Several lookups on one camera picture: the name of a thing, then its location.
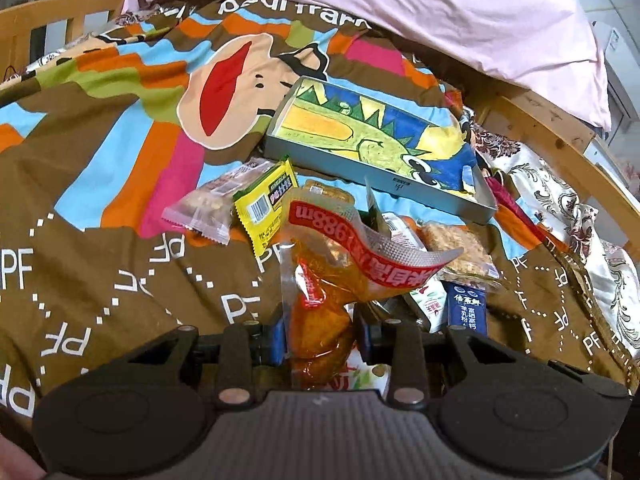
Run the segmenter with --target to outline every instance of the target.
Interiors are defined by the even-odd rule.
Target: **wooden bed frame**
[[[108,12],[119,15],[124,0],[37,0],[0,10],[0,67],[18,69],[29,62],[31,31],[66,22],[68,43],[84,33],[84,17]],[[521,140],[544,157],[558,176],[586,200],[593,196],[628,238],[626,251],[640,261],[640,214],[609,177],[584,156],[593,132],[535,92],[496,80],[438,51],[395,38],[424,60],[439,78],[460,88],[494,133]]]

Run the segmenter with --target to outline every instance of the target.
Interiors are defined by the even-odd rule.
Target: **orange food package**
[[[293,383],[326,384],[353,347],[346,306],[422,286],[462,253],[401,246],[362,223],[350,203],[307,189],[282,206],[282,300]]]

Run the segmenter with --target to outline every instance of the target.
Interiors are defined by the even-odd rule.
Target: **clear plastic snack bag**
[[[287,193],[282,215],[287,345],[293,382],[302,388],[326,384],[350,354],[347,304],[414,290],[462,252],[401,246],[366,227],[353,205],[304,188]]]
[[[234,194],[250,186],[274,163],[254,157],[234,170],[187,193],[164,209],[162,218],[195,231],[220,244],[227,245],[234,209]]]
[[[441,280],[488,291],[502,287],[493,259],[472,232],[455,225],[427,222],[418,235],[430,251],[447,251],[455,247],[465,250],[439,272]]]

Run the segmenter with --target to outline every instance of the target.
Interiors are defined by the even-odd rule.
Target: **red printed label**
[[[300,260],[296,269],[296,283],[302,292],[302,306],[307,310],[314,310],[326,300],[326,294],[322,288],[311,278],[306,262]]]
[[[372,282],[391,288],[415,288],[426,282],[442,266],[410,267],[398,264],[371,251],[352,225],[332,211],[293,200],[289,222],[309,227],[344,247],[361,272]]]

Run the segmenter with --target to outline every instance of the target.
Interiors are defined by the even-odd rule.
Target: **yellow snack packet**
[[[251,242],[255,256],[262,256],[280,228],[282,197],[298,187],[296,174],[287,158],[276,164],[251,186],[234,195],[234,205]]]

